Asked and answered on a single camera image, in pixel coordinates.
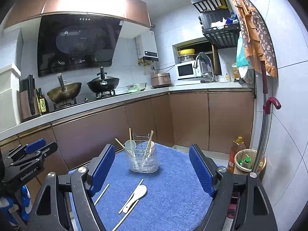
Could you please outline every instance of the wire utensil basket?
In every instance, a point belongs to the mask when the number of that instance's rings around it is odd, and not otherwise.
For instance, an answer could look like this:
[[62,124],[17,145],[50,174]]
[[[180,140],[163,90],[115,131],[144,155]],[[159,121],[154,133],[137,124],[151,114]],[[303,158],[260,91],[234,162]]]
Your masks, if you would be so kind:
[[125,157],[129,169],[139,173],[153,173],[159,168],[159,160],[156,154],[155,143],[151,141],[149,147],[150,134],[138,136],[135,133],[132,139],[136,142],[136,148],[125,149]]

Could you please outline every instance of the black wok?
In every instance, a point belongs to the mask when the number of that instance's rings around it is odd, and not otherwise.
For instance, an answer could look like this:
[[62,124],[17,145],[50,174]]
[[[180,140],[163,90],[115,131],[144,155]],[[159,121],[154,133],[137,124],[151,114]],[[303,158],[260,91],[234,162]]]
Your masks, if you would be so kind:
[[105,74],[104,69],[101,67],[101,72],[97,74],[100,75],[100,77],[97,77],[87,83],[89,89],[93,93],[112,91],[115,90],[115,88],[118,86],[120,81],[119,78],[115,78],[112,76],[105,76],[104,74]]

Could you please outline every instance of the stainless steel bowl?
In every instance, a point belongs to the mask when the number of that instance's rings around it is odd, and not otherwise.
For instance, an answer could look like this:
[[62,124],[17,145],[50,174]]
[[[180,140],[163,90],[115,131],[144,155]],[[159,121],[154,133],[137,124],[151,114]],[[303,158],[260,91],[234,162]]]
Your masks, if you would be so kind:
[[147,85],[147,82],[144,82],[144,83],[136,83],[136,84],[132,84],[132,85],[129,85],[127,86],[127,89],[128,90],[140,90],[140,91],[143,91],[145,90],[145,87]]
[[64,84],[65,91],[61,91],[61,87],[56,87],[47,92],[48,97],[54,103],[71,100],[78,96],[81,90],[81,82],[69,82]]
[[197,55],[180,55],[178,58],[180,59],[180,62],[187,62],[187,61],[194,61],[196,59]]

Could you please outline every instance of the white microwave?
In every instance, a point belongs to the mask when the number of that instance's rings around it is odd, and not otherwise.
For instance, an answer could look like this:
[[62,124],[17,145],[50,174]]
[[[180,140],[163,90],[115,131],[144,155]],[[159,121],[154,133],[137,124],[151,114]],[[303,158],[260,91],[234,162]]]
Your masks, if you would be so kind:
[[187,78],[196,78],[196,77],[202,77],[200,65],[204,65],[206,67],[206,64],[204,62],[200,62],[198,60],[198,67],[196,69],[193,68],[195,61],[187,61],[183,63],[176,64],[176,71],[177,71],[177,79],[187,79]]

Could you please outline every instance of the blue towel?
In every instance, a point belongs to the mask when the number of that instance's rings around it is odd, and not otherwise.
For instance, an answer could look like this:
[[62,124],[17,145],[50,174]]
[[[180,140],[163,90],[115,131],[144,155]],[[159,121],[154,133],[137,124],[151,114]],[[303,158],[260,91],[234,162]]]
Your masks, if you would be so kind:
[[[155,147],[161,164],[158,171],[150,174],[130,171],[124,152],[116,154],[101,191],[92,198],[95,202],[110,184],[96,204],[106,230],[112,230],[122,219],[124,213],[118,212],[141,179],[144,179],[142,184],[147,187],[147,193],[118,231],[193,230],[206,215],[212,198],[203,191],[188,154],[160,144]],[[73,204],[72,209],[78,230],[81,230]]]

